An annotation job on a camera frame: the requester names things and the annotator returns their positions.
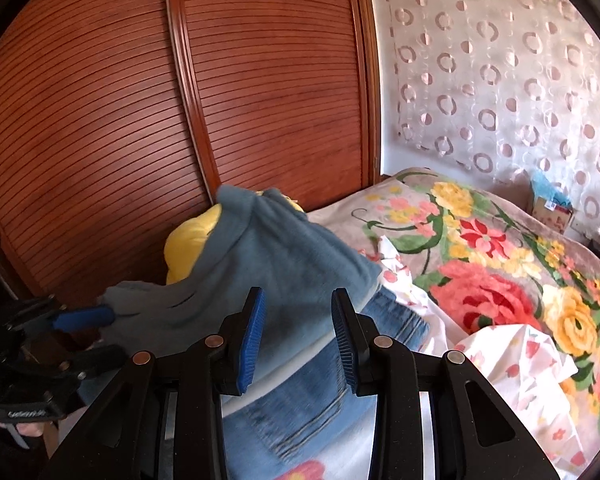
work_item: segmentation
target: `box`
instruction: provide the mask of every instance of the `box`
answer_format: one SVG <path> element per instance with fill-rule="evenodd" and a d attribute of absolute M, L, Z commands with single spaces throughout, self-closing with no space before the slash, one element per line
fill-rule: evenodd
<path fill-rule="evenodd" d="M 543 197 L 535 197 L 531 192 L 531 199 L 527 208 L 529 214 L 540 223 L 550 227 L 561 235 L 571 223 L 573 208 L 558 205 L 555 202 L 547 202 Z"/>

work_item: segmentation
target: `floral bedspread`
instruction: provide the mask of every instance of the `floral bedspread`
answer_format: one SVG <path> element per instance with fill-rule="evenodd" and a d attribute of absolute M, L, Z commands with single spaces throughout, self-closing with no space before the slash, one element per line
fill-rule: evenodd
<path fill-rule="evenodd" d="M 589 461 L 600 449 L 600 261 L 515 205 L 412 168 L 310 215 L 376 254 L 386 235 L 414 283 L 471 334 L 529 324 L 578 371 L 560 384 Z"/>

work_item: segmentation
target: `patterned sheer curtain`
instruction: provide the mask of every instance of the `patterned sheer curtain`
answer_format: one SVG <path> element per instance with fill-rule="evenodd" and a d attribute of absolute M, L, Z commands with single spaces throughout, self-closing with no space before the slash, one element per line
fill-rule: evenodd
<path fill-rule="evenodd" d="M 600 41 L 567 0 L 374 0 L 384 132 L 498 186 L 544 171 L 600 238 Z"/>

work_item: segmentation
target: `yellow plush toy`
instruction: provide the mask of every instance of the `yellow plush toy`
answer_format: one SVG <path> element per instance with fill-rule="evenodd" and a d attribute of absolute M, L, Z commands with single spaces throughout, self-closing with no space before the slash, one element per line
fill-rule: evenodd
<path fill-rule="evenodd" d="M 302 211 L 296 202 L 289 197 L 286 199 L 295 209 Z M 202 215 L 184 221 L 171 232 L 164 244 L 164 259 L 169 269 L 167 285 L 179 282 L 189 276 L 211 231 L 218 224 L 221 213 L 222 206 L 216 204 Z"/>

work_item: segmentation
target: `wooden wardrobe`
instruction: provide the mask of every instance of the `wooden wardrobe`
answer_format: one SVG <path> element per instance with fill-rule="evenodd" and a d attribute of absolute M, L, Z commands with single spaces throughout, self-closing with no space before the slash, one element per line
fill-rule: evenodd
<path fill-rule="evenodd" d="M 306 210 L 374 183 L 370 0 L 29 0 L 0 38 L 1 271 L 88 304 L 163 283 L 221 184 Z"/>

